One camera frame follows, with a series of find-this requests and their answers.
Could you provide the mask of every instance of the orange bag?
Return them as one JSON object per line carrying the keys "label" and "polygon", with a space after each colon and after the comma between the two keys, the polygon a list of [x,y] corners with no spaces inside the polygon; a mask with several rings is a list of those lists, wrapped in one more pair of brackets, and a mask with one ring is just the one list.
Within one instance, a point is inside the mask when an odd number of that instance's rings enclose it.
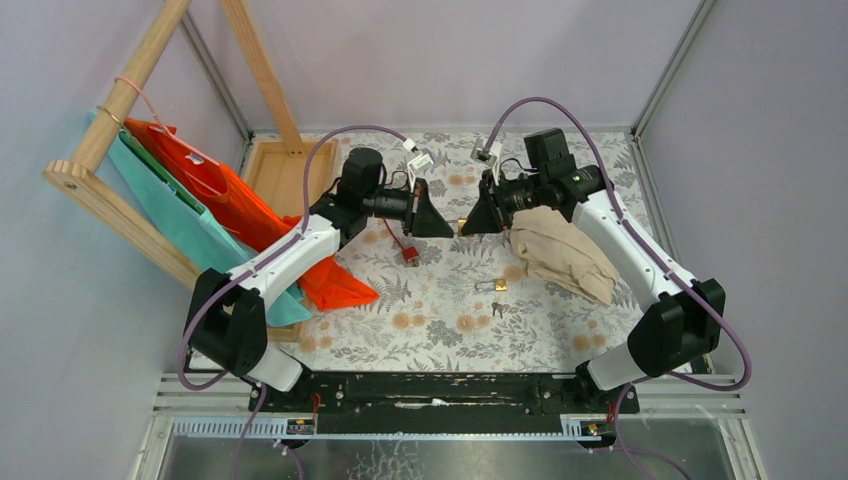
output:
{"label": "orange bag", "polygon": [[[300,220],[279,218],[229,167],[197,158],[162,132],[158,124],[127,117],[125,125],[221,226],[257,252],[290,232]],[[170,126],[168,130],[177,131]],[[365,305],[379,298],[372,288],[340,267],[335,256],[307,270],[298,285],[319,310]]]}

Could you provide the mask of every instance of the gray wall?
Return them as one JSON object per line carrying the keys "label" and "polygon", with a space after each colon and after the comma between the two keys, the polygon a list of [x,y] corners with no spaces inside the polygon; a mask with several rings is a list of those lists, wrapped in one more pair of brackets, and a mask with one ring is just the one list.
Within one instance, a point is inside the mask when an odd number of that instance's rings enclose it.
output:
{"label": "gray wall", "polygon": [[[301,127],[491,128],[548,95],[584,123],[635,121],[698,0],[253,1]],[[217,2],[194,14],[251,125],[273,128]],[[562,124],[526,107],[509,125]]]}
{"label": "gray wall", "polygon": [[[0,3],[0,478],[125,478],[172,363],[189,292],[40,176],[160,4]],[[148,85],[187,140],[236,160],[240,140],[180,33]]]}
{"label": "gray wall", "polygon": [[[844,478],[848,3],[720,2],[645,133],[681,259],[728,292],[772,479]],[[715,355],[739,371],[725,338]]]}

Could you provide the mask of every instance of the teal bag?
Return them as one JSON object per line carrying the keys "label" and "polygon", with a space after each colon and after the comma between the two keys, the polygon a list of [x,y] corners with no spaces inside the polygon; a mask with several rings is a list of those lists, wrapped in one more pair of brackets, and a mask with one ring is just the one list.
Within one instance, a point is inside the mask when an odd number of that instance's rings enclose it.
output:
{"label": "teal bag", "polygon": [[[89,112],[88,118],[91,122],[94,112]],[[176,179],[163,182],[122,141],[115,139],[107,156],[153,225],[201,270],[226,272],[253,258],[252,252],[236,243],[208,209],[198,215],[177,197],[168,184],[178,185]],[[303,292],[297,285],[290,286],[268,310],[268,324],[283,327],[312,318],[301,300]]]}

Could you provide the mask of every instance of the wooden tray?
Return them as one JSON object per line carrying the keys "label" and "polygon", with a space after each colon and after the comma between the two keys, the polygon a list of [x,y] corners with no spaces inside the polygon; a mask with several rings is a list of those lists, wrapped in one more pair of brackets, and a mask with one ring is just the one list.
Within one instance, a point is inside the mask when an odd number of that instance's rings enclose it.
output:
{"label": "wooden tray", "polygon": [[[260,137],[254,141],[242,179],[279,216],[303,214],[303,168],[306,152],[315,140],[303,142],[303,155],[291,152],[278,138]],[[309,167],[309,202],[314,203],[333,182],[339,161],[339,142],[330,140],[321,146]],[[304,299],[304,306],[311,303]],[[276,342],[299,342],[306,331],[305,322],[288,327],[268,328],[268,338]]]}

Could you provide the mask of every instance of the patterned mat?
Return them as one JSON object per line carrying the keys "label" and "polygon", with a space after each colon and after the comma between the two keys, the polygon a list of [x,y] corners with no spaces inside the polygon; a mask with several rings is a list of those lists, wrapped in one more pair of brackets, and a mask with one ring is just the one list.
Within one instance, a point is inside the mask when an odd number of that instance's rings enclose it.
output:
{"label": "patterned mat", "polygon": [[[424,177],[433,204],[449,222],[471,210],[485,168],[469,158],[478,134],[411,134],[433,154],[435,168]],[[650,222],[623,133],[594,133],[625,203],[650,230]],[[566,135],[579,166],[595,163],[579,134]],[[391,174],[408,154],[393,138],[377,133],[339,137],[342,159],[353,147],[383,154]],[[529,166],[523,135],[502,134],[504,156]],[[503,166],[517,175],[515,162]],[[403,181],[396,177],[396,184]],[[390,222],[399,234],[400,224]],[[380,293],[364,307],[317,313],[300,344],[280,344],[285,352],[316,370],[381,371],[573,371],[579,363],[625,341],[641,317],[630,289],[615,288],[613,305],[594,304],[556,284],[525,276],[525,268],[501,235],[482,238],[411,239],[420,266],[404,265],[381,220],[338,253],[338,261]],[[505,292],[479,292],[477,282],[505,278]],[[492,304],[502,307],[493,309]],[[192,367],[210,365],[196,358]]]}

